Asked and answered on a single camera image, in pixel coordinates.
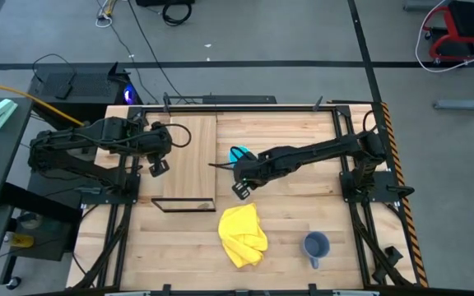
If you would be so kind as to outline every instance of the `white cable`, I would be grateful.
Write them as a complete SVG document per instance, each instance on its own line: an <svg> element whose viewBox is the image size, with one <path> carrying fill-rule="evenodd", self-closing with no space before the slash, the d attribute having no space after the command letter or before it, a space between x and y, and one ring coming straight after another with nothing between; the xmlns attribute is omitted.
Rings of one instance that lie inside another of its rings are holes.
<svg viewBox="0 0 474 296"><path fill-rule="evenodd" d="M100 7L100 9L98 10L98 13L96 15L96 22L95 22L95 25L99 28L107 28L109 27L110 25L113 24L113 19L108 17L106 13L104 13L104 7L105 7L105 4L107 4L109 0L105 0L104 1L104 4L102 4L102 6ZM107 21L109 21L106 25L99 25L98 24L98 21L100 20L100 18L103 17L105 18Z"/></svg>
<svg viewBox="0 0 474 296"><path fill-rule="evenodd" d="M427 16L425 16L424 21L422 21L422 23L421 23L420 32L418 32L418 40L416 41L416 48L415 48L416 61L418 61L418 63L420 64L421 67L423 67L426 71L431 72L431 73L441 73L441 72L451 71L451 70L456 69L456 68L458 68L458 67L467 65L467 64L469 64L470 62L474 62L474 58L473 58L473 59L470 59L469 61L464 61L463 63L458 64L457 66L449 67L449 68L447 68L447 69L431 70L431 69L425 67L424 64L421 62L420 58L418 57L418 45L420 44L421 33L422 33L422 31L423 31L425 22L427 21L427 18L429 17L429 15L430 15L436 8L438 8L440 5L442 5L442 3L444 3L445 1L446 1L446 0L442 0L442 1L441 1L440 3L438 3L433 9L431 9L431 11L427 14Z"/></svg>

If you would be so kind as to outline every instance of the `wooden table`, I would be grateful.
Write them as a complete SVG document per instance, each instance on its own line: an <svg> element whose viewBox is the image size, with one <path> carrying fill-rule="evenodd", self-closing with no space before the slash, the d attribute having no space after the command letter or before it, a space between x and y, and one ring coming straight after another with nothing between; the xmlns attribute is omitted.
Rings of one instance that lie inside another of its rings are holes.
<svg viewBox="0 0 474 296"><path fill-rule="evenodd" d="M355 132L361 132L362 119L371 106L354 104L350 109ZM128 107L110 106L106 116L126 118L127 114ZM182 115L172 113L171 117ZM217 163L228 161L231 146L245 145L257 154L273 146L305 146L335 137L332 115L323 112L217 112L202 116L216 120ZM170 116L151 113L147 119L166 123ZM367 126L373 125L370 115ZM118 156L101 150L95 162L113 167ZM316 283L318 289L362 288L351 217L338 180L339 160L304 166L252 192L246 202L257 204L269 246L262 262L241 269L235 268L225 254L217 233L223 211L243 204L231 191L231 172L216 171L216 212L163 213L151 198L162 197L165 174L153 178L146 160L141 164L144 169L140 171L139 200L132 209L122 290L161 290L163 284L171 284L173 290L307 289L308 283ZM396 247L404 256L397 269L416 282L402 223L383 204L371 206L379 246ZM91 267L102 249L108 217L109 206L102 205L81 224L74 252L84 269ZM309 231L324 232L332 244L318 270L313 270L300 252L300 242ZM368 250L365 246L372 273L374 263ZM112 282L114 258L113 254L109 260L108 284ZM73 262L67 286L82 276Z"/></svg>

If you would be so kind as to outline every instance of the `orange and black warning tape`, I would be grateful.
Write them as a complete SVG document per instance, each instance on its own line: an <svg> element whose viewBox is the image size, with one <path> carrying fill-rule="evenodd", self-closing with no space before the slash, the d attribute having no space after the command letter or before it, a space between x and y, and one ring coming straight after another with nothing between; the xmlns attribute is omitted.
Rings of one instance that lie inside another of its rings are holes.
<svg viewBox="0 0 474 296"><path fill-rule="evenodd" d="M396 141L394 140L393 125L391 124L391 115L388 111L387 104L382 103L382 110L383 117L385 118L385 125L387 126L388 140L390 142L391 152L394 158L394 167L396 168L398 185L405 186L405 179L402 173L402 164L400 163L400 158L398 157L398 149L396 146ZM405 211L406 227L408 230L407 232L409 233L409 239L411 240L413 264L416 266L416 272L418 274L421 286L427 288L429 284L427 283L427 276L425 275L424 262L421 260L420 247L418 246L415 225L412 222L411 205L409 204L409 200L406 197L402 198L402 204L403 210Z"/></svg>

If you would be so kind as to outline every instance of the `yellow cable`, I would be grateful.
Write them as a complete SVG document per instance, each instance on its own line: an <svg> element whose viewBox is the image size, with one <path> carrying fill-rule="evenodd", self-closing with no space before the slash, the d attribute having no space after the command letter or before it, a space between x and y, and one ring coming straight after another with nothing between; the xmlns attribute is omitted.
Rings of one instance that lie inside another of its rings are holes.
<svg viewBox="0 0 474 296"><path fill-rule="evenodd" d="M29 98L29 99L32 99L35 103L44 106L45 108L47 108L47 109L53 111L54 113L56 113L56 114L58 114L58 115L60 115L60 116L62 116L62 117L64 117L64 118L66 118L66 119L72 121L73 123L75 123L75 124L77 124L77 125L79 125L79 126L81 126L81 127L83 126L83 123L82 123L81 121L79 121L79 120L77 120L77 119L75 119L75 118L73 118L73 117L71 117L71 116L69 116L69 115L63 113L62 111L56 109L56 108L53 107L52 105L47 104L47 103L45 103L44 101L42 101L41 99L35 98L35 97L32 96L32 95L29 95L29 94L27 94L27 93L25 93L25 92L22 92L22 91L19 91L19 90L15 90L15 89L13 89L13 88L11 88L11 87L7 87L7 86L0 86L0 90L6 90L6 91L13 92L13 93L15 93L15 94L18 94L18 95L23 95L24 97L27 97L27 98Z"/></svg>

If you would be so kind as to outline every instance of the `wooden surface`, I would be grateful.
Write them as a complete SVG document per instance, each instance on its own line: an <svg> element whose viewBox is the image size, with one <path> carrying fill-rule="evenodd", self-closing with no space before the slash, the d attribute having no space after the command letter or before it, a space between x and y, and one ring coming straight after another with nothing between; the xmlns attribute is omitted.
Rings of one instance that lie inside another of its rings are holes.
<svg viewBox="0 0 474 296"><path fill-rule="evenodd" d="M184 148L173 147L171 153L165 157L170 165L170 171L163 176L163 197L215 200L215 168L206 165L216 162L215 114L177 115L170 121L187 127L192 134L192 139ZM168 128L173 143L182 145L188 141L188 133L182 128ZM194 203L195 205L191 201L160 202L166 209L212 208L206 202Z"/></svg>
<svg viewBox="0 0 474 296"><path fill-rule="evenodd" d="M369 105L351 106L356 132L361 131L363 115L369 108ZM126 114L127 107L120 106L109 107L107 112L107 116ZM170 118L167 114L150 113L148 121L155 120L168 122ZM367 125L374 125L372 115ZM227 162L231 146L244 145L257 154L273 146L305 146L334 137L332 116L328 113L219 112L216 161ZM99 151L96 163L108 167L118 161L116 156ZM152 197L162 197L165 175L152 178L145 160L142 164L141 195L133 207L122 289L160 290L163 284L182 290L307 289L308 283L316 283L318 289L361 288L351 217L338 180L339 160L306 165L252 192L246 202L257 204L269 246L262 262L241 269L231 263L217 234L224 209L243 204L231 191L231 172L216 171L217 212L166 214L150 203ZM372 209L380 247L393 245L402 253L404 258L397 268L414 282L400 220L381 204L373 204ZM75 253L85 269L92 265L99 255L97 250L102 248L108 213L108 206L99 206L81 224ZM322 231L331 242L330 253L320 261L316 271L300 252L300 242L309 231ZM367 261L373 270L368 252ZM67 286L81 277L73 263Z"/></svg>

